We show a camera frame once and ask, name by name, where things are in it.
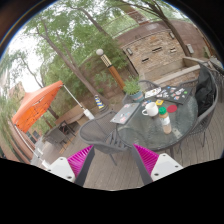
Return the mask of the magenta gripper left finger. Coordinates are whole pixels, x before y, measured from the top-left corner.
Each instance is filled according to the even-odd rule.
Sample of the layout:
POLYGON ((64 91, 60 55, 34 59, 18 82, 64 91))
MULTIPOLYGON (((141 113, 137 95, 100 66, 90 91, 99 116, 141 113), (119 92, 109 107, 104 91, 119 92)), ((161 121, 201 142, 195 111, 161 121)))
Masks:
POLYGON ((94 146, 90 145, 68 158, 59 157, 47 168, 47 171, 78 186, 83 186, 94 155, 94 146))

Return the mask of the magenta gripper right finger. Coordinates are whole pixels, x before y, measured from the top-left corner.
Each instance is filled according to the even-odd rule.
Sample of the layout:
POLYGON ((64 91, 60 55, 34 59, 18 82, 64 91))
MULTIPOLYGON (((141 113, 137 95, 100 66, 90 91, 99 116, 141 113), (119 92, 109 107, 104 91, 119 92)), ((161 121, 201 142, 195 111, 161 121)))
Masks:
POLYGON ((132 155, 136 161, 144 185, 182 169, 182 166, 168 154, 157 154, 137 144, 132 146, 132 155))

